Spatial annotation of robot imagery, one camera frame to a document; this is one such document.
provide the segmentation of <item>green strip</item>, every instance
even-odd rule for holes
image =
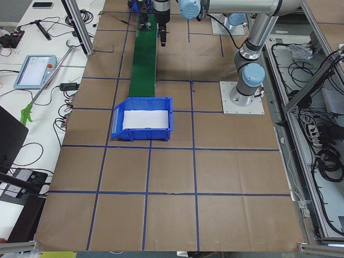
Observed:
[[[155,95],[157,24],[153,15],[149,15],[148,21],[152,25],[150,30],[138,29],[136,32],[129,97],[154,97]]]

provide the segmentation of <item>white mounting plate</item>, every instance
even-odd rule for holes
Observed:
[[[222,108],[224,114],[265,114],[261,98],[254,98],[249,106],[237,106],[230,100],[231,90],[237,86],[237,82],[220,82]]]
[[[217,19],[220,19],[221,13],[212,13],[212,16],[214,16]],[[229,35],[228,32],[220,25],[217,21],[211,19],[211,27],[213,29],[214,35]],[[242,36],[245,35],[245,31],[243,30],[242,25],[236,26],[233,30],[231,30],[232,36]]]

